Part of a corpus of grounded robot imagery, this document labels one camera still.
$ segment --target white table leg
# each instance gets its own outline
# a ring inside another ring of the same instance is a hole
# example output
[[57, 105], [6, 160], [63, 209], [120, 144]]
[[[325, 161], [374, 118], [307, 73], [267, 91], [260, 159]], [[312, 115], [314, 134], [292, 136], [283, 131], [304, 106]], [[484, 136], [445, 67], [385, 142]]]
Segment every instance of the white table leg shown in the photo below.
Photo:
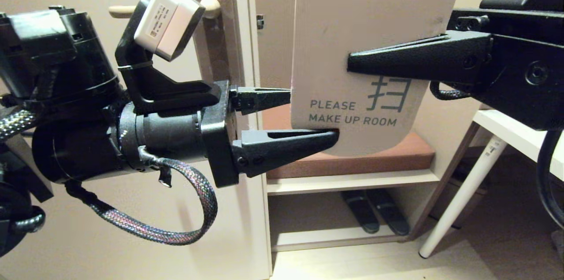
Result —
[[421, 257], [428, 258], [431, 256], [435, 247], [453, 225], [460, 212], [464, 209], [464, 206], [468, 204], [471, 197], [474, 195], [492, 166], [495, 164], [497, 158], [499, 158], [505, 149], [505, 146], [507, 146], [507, 143], [496, 135], [491, 138], [484, 151], [482, 151], [482, 155], [480, 155], [480, 158], [472, 168], [470, 174], [468, 174], [468, 177], [460, 187], [460, 190], [449, 204], [449, 207], [445, 210], [445, 213], [439, 220], [439, 223], [437, 223], [437, 226], [435, 226], [431, 235], [429, 235], [429, 238], [427, 238], [423, 246], [421, 246], [421, 249], [419, 250], [419, 255], [421, 255]]

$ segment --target white sensor module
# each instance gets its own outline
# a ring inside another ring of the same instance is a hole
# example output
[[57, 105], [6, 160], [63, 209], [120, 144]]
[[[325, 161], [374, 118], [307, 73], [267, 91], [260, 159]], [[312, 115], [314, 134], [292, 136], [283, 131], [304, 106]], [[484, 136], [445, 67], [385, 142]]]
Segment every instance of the white sensor module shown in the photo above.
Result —
[[197, 0], [151, 0], [135, 31], [135, 43], [173, 61], [184, 51], [204, 11]]

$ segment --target white table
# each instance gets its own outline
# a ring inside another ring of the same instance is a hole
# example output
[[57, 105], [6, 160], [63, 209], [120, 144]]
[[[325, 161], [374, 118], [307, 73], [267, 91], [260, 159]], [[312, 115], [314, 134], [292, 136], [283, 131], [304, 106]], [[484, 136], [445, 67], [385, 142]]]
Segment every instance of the white table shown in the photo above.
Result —
[[[496, 110], [480, 110], [474, 115], [474, 121], [493, 133], [493, 136], [449, 207], [445, 210], [439, 223], [421, 246], [419, 254], [423, 258], [431, 256], [435, 247], [474, 195], [505, 147], [507, 145], [513, 146], [516, 150], [536, 161], [546, 135], [546, 132], [535, 131]], [[564, 181], [563, 141], [558, 142], [554, 150], [550, 172]]]

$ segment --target floor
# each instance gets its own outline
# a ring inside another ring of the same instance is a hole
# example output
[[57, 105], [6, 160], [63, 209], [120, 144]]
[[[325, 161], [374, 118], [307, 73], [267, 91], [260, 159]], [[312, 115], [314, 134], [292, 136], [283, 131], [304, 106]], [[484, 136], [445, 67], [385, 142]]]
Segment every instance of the floor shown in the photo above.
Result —
[[[452, 229], [427, 259], [418, 250], [428, 232], [403, 244], [273, 254], [271, 280], [564, 280], [550, 240], [557, 226], [536, 196], [533, 173], [526, 157], [502, 156], [463, 228]], [[428, 218], [425, 230], [434, 224]]]

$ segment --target brown cushion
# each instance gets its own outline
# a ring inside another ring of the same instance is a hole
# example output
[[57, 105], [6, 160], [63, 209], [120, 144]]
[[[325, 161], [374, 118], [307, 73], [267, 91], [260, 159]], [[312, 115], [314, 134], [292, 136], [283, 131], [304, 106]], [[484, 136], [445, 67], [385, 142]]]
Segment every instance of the brown cushion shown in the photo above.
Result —
[[[290, 129], [290, 105], [262, 113], [264, 129]], [[332, 156], [319, 152], [269, 171], [268, 178], [332, 176], [428, 169], [435, 150], [412, 132], [397, 146], [375, 154], [355, 157]]]

